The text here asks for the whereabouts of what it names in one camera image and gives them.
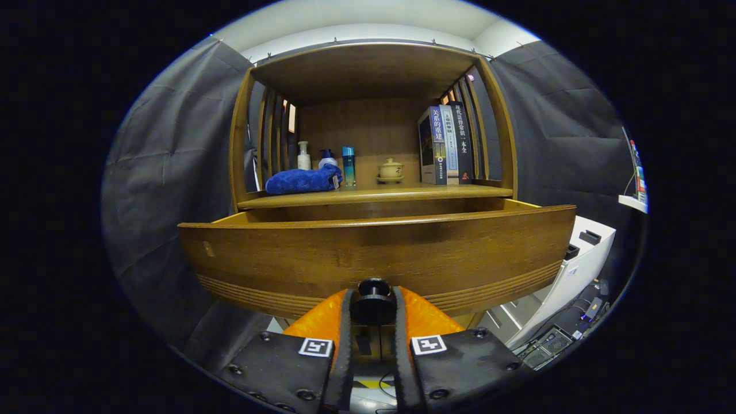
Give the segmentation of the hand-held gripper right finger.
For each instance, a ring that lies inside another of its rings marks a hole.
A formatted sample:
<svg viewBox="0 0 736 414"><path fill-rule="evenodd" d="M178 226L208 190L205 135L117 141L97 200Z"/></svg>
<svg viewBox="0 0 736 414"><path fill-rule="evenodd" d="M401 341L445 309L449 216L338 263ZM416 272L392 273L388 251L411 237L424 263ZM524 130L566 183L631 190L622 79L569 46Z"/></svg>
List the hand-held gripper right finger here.
<svg viewBox="0 0 736 414"><path fill-rule="evenodd" d="M451 318L418 294L395 286L393 295L399 412L484 412L535 375L486 328L453 332Z"/></svg>

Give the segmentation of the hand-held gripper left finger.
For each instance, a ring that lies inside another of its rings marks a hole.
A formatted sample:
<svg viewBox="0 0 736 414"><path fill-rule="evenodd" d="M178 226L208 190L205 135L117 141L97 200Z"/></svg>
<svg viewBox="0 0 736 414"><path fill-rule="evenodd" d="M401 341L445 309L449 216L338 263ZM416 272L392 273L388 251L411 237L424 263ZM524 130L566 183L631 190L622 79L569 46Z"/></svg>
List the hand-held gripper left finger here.
<svg viewBox="0 0 736 414"><path fill-rule="evenodd" d="M352 296L352 289L342 289L283 333L257 333L224 365L219 377L281 411L348 412L353 383Z"/></svg>

